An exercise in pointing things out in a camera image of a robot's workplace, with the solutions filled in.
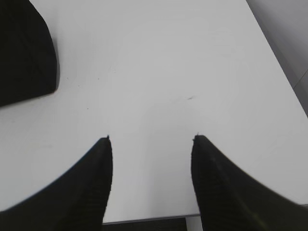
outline black object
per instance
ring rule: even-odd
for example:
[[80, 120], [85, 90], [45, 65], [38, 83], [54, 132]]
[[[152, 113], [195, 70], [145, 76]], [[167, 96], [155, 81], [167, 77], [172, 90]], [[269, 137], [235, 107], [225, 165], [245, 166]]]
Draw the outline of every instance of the black object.
[[112, 172], [109, 137], [101, 138], [59, 179], [0, 213], [0, 230], [100, 231]]
[[308, 209], [268, 189], [205, 136], [195, 136], [192, 181], [205, 231], [307, 231]]
[[29, 0], [0, 0], [0, 106], [52, 93], [57, 59], [44, 19]]
[[185, 218], [103, 225], [103, 231], [187, 231]]

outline scratch mark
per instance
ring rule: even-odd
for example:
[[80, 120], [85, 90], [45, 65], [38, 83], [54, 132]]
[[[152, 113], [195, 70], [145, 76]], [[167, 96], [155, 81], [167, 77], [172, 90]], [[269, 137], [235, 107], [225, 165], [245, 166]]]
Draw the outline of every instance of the scratch mark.
[[195, 98], [196, 98], [196, 96], [192, 96], [192, 97], [188, 98], [187, 100], [193, 100]]

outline white table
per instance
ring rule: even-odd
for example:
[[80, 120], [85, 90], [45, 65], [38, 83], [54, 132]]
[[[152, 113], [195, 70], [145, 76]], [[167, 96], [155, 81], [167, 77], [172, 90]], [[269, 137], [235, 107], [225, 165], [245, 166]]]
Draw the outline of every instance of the white table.
[[255, 179], [308, 202], [308, 120], [245, 1], [31, 2], [57, 39], [60, 86], [0, 108], [0, 209], [110, 135], [104, 222], [198, 214], [198, 132]]

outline table surface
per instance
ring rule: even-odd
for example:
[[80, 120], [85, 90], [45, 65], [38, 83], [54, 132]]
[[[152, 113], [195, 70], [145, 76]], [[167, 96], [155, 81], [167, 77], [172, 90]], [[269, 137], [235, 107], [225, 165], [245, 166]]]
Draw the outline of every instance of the table surface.
[[198, 214], [194, 135], [308, 204], [308, 120], [244, 0], [31, 0], [50, 28], [58, 90], [0, 108], [0, 209], [110, 135], [104, 222]]

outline white desk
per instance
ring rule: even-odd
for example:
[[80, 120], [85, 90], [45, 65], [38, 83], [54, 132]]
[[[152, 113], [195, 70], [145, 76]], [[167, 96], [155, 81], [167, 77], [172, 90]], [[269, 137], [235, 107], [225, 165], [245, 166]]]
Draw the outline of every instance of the white desk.
[[243, 0], [32, 0], [57, 39], [57, 92], [0, 108], [0, 209], [110, 135], [104, 222], [198, 213], [206, 135], [254, 178], [308, 202], [308, 120]]

